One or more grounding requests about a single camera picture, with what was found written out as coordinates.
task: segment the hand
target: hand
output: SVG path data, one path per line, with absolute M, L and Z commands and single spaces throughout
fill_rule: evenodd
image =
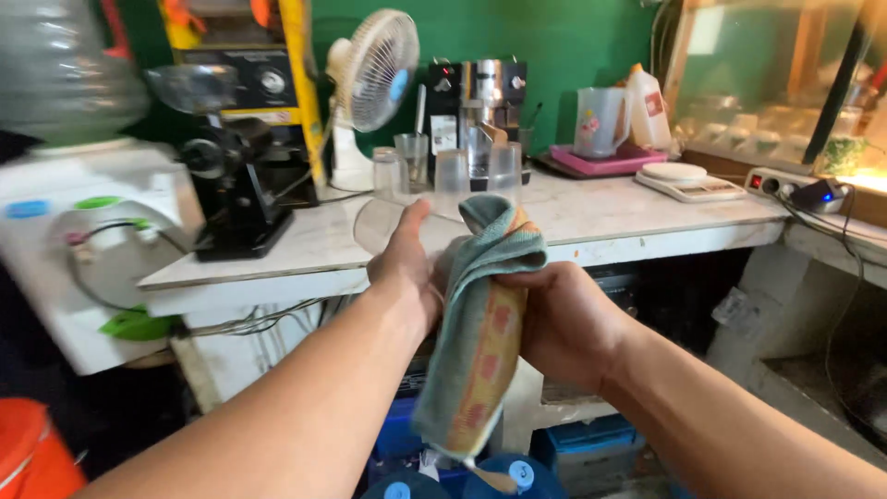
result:
M 573 263 L 549 264 L 535 273 L 500 275 L 497 281 L 530 290 L 521 356 L 559 383 L 598 393 L 622 339 L 638 322 Z
M 431 284 L 431 264 L 419 241 L 419 228 L 431 211 L 431 205 L 419 200 L 406 207 L 388 247 L 366 266 L 370 283 L 392 283 L 415 290 L 426 313 L 428 328 L 436 322 L 444 307 L 443 298 Z

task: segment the green wall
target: green wall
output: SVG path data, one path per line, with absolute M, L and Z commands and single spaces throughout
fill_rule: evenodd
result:
M 169 64 L 171 55 L 154 1 L 119 4 L 139 66 Z M 433 57 L 459 61 L 513 54 L 526 60 L 528 107 L 538 102 L 545 105 L 537 121 L 536 149 L 572 142 L 576 89 L 612 85 L 628 74 L 632 64 L 647 65 L 655 14 L 654 8 L 641 8 L 638 0 L 315 1 L 312 42 L 321 71 L 332 42 L 349 37 L 363 18 L 382 7 L 407 12 L 416 21 L 420 68 Z M 318 83 L 321 103 L 326 102 L 330 90 L 328 83 Z M 414 116 L 415 84 L 395 119 L 358 141 L 364 149 L 391 144 L 394 133 L 411 129 Z M 131 132 L 175 143 L 191 123 L 156 104 Z

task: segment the digital kitchen scale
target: digital kitchen scale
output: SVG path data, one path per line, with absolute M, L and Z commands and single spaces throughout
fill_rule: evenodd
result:
M 710 177 L 703 167 L 682 162 L 646 164 L 634 179 L 680 202 L 729 201 L 748 195 L 736 184 Z

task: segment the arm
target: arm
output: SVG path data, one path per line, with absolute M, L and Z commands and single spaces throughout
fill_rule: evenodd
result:
M 418 238 L 427 213 L 427 204 L 404 213 L 373 262 L 373 285 L 333 322 L 235 398 L 76 497 L 350 497 L 439 313 Z
M 887 495 L 883 471 L 630 318 L 578 266 L 501 280 L 530 288 L 524 358 L 603 396 L 698 495 Z

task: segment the pink tray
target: pink tray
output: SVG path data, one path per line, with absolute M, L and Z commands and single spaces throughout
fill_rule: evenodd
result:
M 552 158 L 564 166 L 590 177 L 629 175 L 640 171 L 645 164 L 668 161 L 666 153 L 648 151 L 629 144 L 622 145 L 616 155 L 600 160 L 573 155 L 573 146 L 549 146 Z

